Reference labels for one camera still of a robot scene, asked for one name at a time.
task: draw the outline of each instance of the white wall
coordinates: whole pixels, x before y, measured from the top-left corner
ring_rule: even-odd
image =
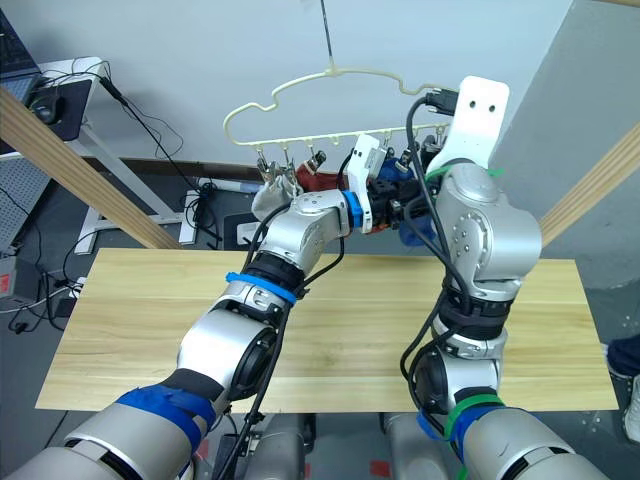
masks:
[[[507,122],[569,4],[326,0],[338,65],[389,69],[412,86],[428,81],[455,87],[469,74],[505,81],[511,87]],[[225,115],[248,101],[267,103],[275,86],[328,64],[319,1],[0,0],[0,5],[37,61],[84,55],[110,60],[120,90],[185,137],[180,160],[254,164],[253,151],[224,136]],[[279,111],[239,117],[234,131],[253,140],[400,126],[412,101],[389,80],[326,79],[287,93]],[[116,153],[153,157],[152,141],[104,92],[89,113]],[[404,147],[400,139],[395,146]],[[329,166],[348,148],[321,147]],[[300,159],[307,152],[301,148],[294,155]]]

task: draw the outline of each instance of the mouse pad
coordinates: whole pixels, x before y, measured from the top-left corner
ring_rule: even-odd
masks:
[[[38,89],[34,96],[47,95],[58,90],[58,95],[64,98],[64,106],[60,119],[49,128],[60,139],[65,142],[75,140],[80,134],[80,126],[82,125],[82,116],[87,106],[89,98],[89,90],[91,90],[91,80],[82,80],[79,82],[63,83],[59,86]],[[15,150],[2,142],[0,145],[0,155],[15,152]]]

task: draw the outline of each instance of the wooden table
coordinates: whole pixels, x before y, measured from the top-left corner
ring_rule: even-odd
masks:
[[[183,335],[243,258],[240,252],[102,249],[37,407],[99,410],[166,378]],[[413,411],[398,361],[431,310],[442,276],[433,258],[347,256],[293,309],[262,411]],[[507,327],[500,391],[507,403],[534,411],[618,408],[572,260],[540,261]],[[248,406],[237,402],[234,411]]]

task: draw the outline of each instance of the gray floor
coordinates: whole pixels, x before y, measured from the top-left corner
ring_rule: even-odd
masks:
[[[144,179],[177,208],[178,199],[184,192],[179,178],[145,176]],[[246,212],[249,204],[250,198],[246,195],[228,192],[217,193],[211,203],[220,228],[225,215]],[[85,211],[86,207],[62,188],[52,186],[46,192],[36,218],[43,232],[42,263],[49,271],[59,272],[65,253],[76,240]],[[177,236],[177,226],[167,229]],[[201,234],[198,244],[192,248],[207,248],[205,242],[208,240]],[[21,256],[34,259],[36,246],[36,236],[30,230]],[[96,242],[97,248],[103,246],[139,245],[119,231],[107,231],[101,233]],[[403,247],[393,232],[367,238],[354,235],[347,242],[347,252],[423,253],[420,249]],[[92,261],[93,255],[73,256],[69,262],[71,276],[86,274]],[[608,290],[589,290],[587,297],[603,342],[640,333],[640,282]],[[0,476],[12,472],[40,451],[64,413],[33,408],[60,340],[60,332],[43,322],[34,333],[16,336],[5,328],[9,320],[8,315],[0,315]],[[629,386],[626,382],[614,381],[614,387],[620,404],[626,405]],[[87,416],[84,412],[70,412],[52,442],[59,441]],[[640,447],[631,445],[624,438],[620,412],[542,413],[539,418],[610,478],[627,479],[633,477],[633,472],[640,471]],[[307,458],[311,464],[311,478],[376,478],[370,471],[371,462],[388,460],[387,444],[378,427],[377,415],[318,417],[316,449]]]

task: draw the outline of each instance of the computer mouse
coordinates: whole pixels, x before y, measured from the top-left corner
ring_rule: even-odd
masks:
[[[31,110],[43,123],[52,125],[62,116],[64,104],[64,97],[61,97],[55,92],[47,92],[41,95],[36,95],[31,102],[31,105],[29,105],[29,110]]]

